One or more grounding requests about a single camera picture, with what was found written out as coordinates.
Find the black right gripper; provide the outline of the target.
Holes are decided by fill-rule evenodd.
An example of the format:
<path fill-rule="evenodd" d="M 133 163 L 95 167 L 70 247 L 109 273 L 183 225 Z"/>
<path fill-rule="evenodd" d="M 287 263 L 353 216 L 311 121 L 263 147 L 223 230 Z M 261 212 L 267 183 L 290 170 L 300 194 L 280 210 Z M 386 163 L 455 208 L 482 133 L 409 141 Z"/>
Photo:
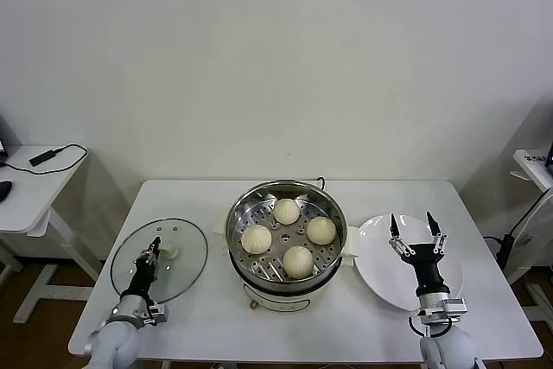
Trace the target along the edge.
<path fill-rule="evenodd" d="M 444 247 L 448 235 L 442 232 L 438 222 L 430 212 L 426 212 L 426 215 L 434 244 L 421 243 L 410 246 L 402 240 L 394 214 L 390 215 L 391 238 L 389 239 L 389 245 L 403 262 L 413 267 L 417 280 L 417 297 L 434 293 L 449 293 L 449 287 L 444 283 L 438 268 L 438 263 L 444 257 Z"/>

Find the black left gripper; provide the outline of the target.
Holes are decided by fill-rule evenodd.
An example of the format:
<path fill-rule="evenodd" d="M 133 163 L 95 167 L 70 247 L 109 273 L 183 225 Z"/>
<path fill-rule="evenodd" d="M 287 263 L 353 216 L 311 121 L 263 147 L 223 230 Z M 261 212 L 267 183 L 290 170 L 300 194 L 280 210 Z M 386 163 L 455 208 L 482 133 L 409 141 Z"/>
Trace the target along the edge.
<path fill-rule="evenodd" d="M 149 300 L 149 289 L 156 280 L 156 265 L 160 257 L 161 238 L 155 237 L 149 246 L 141 251 L 136 261 L 136 272 L 130 280 L 129 287 L 123 291 L 123 296 L 140 296 Z"/>

